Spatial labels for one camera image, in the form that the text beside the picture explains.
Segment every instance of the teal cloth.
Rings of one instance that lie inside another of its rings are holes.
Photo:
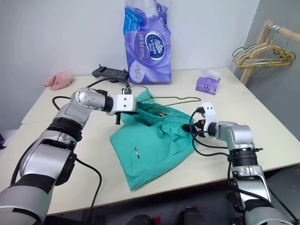
[[[136,100],[147,98],[144,91]],[[143,110],[159,105],[153,99],[138,103],[136,111],[139,114],[122,114],[125,125],[110,138],[130,190],[171,170],[192,152],[191,134],[181,128],[189,123],[190,116],[171,107]]]

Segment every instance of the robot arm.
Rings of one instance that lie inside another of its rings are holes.
[[[215,137],[227,143],[228,161],[232,163],[231,182],[232,203],[237,212],[244,213],[246,225],[292,225],[282,213],[273,208],[271,197],[262,167],[257,162],[256,149],[251,129],[247,125],[234,122],[216,122],[216,113],[211,103],[198,108],[205,120],[199,121],[196,129],[201,129],[205,137]],[[253,193],[257,198],[246,193]]]
[[[135,111],[133,95],[107,95],[106,91],[82,88],[64,105],[49,127],[26,150],[21,160],[21,178],[0,193],[2,225],[42,224],[54,186],[65,183],[76,160],[74,148],[81,140],[90,113],[108,115]]]

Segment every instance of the wooden clothes rack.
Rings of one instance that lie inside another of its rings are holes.
[[[268,25],[269,25],[270,23],[273,23],[273,20],[266,20],[266,22],[264,23],[264,26],[263,26],[263,28],[262,28],[262,32],[261,32],[261,34],[260,34],[260,36],[259,36],[259,38],[258,38],[258,40],[257,40],[257,42],[256,42],[257,44],[264,42],[265,39],[267,38],[267,31],[268,31],[268,29],[269,29]],[[295,32],[295,31],[289,30],[289,29],[284,28],[284,27],[280,27],[280,28],[276,31],[276,33],[281,34],[281,35],[287,37],[288,39],[291,39],[291,40],[293,40],[293,41],[295,41],[295,42],[297,42],[297,43],[300,44],[300,34],[297,33],[297,32]],[[252,73],[252,70],[253,70],[253,69],[254,69],[254,68],[252,67],[252,68],[246,68],[246,69],[244,70],[244,72],[243,72],[243,74],[242,74],[242,77],[240,78],[240,81],[241,81],[244,85],[246,85],[246,83],[247,83],[249,77],[251,76],[251,73]]]

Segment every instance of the purple tissue box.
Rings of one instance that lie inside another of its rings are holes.
[[[196,90],[215,95],[220,80],[221,78],[214,80],[209,77],[199,77]]]

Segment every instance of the pink plush object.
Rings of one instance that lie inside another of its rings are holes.
[[[57,72],[54,76],[45,79],[44,87],[49,87],[51,90],[59,90],[70,85],[73,81],[71,74],[66,72]]]

